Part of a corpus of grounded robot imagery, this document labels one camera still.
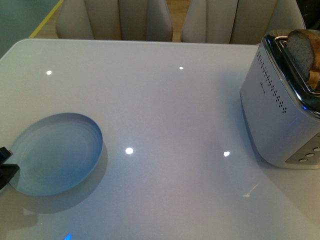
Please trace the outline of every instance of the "blue light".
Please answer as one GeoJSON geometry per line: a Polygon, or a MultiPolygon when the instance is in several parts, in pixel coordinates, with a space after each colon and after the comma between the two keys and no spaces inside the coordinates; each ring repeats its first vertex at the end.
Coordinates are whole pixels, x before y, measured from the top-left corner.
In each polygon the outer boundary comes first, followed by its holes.
{"type": "Polygon", "coordinates": [[[72,235],[71,235],[71,233],[69,233],[68,236],[66,236],[64,240],[71,240],[71,239],[72,239],[72,235]]]}

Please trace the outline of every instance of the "wooden floor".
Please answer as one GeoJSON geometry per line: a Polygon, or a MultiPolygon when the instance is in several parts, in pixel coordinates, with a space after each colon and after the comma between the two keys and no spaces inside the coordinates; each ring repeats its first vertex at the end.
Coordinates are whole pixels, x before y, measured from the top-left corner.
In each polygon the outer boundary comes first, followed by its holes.
{"type": "MultiPolygon", "coordinates": [[[[166,0],[173,24],[173,42],[180,42],[181,30],[189,8],[190,0],[166,0]]],[[[58,8],[49,18],[46,24],[35,35],[35,38],[58,38],[56,33],[56,19],[60,8],[58,8]]]]}

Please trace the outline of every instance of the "toaster vent holes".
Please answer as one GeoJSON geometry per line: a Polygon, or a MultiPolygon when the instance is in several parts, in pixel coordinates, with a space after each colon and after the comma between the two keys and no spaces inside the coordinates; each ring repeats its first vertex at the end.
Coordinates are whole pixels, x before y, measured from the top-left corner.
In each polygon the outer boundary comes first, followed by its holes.
{"type": "Polygon", "coordinates": [[[261,71],[263,73],[263,76],[265,78],[265,82],[268,83],[268,87],[270,88],[270,92],[273,94],[273,97],[275,98],[275,102],[278,104],[278,107],[280,110],[282,110],[282,113],[287,113],[287,108],[284,105],[283,101],[280,101],[280,96],[278,95],[278,91],[275,89],[275,85],[273,84],[273,81],[270,79],[270,75],[268,73],[268,70],[266,70],[265,63],[262,59],[262,55],[260,51],[257,52],[256,57],[258,59],[261,71]]]}

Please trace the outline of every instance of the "toaster slot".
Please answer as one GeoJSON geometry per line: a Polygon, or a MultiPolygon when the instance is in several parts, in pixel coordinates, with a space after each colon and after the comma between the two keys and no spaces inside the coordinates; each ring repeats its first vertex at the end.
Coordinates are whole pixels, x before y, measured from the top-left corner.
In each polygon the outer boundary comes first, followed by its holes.
{"type": "Polygon", "coordinates": [[[284,55],[285,59],[287,60],[287,63],[295,70],[295,72],[298,74],[298,77],[300,78],[300,84],[304,85],[304,89],[307,89],[307,91],[314,95],[320,95],[320,86],[318,85],[315,89],[313,89],[311,86],[307,85],[307,83],[304,81],[304,78],[302,77],[301,70],[295,64],[295,61],[291,57],[290,53],[288,52],[286,46],[287,46],[287,37],[286,36],[278,36],[274,39],[277,47],[280,49],[282,54],[284,55]]]}

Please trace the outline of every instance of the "bread slice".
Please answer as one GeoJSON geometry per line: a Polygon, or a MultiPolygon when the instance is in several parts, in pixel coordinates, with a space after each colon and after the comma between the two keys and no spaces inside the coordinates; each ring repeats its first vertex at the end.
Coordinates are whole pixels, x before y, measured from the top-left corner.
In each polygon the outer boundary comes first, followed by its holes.
{"type": "Polygon", "coordinates": [[[320,85],[320,37],[310,30],[289,33],[286,50],[307,86],[320,85]]]}

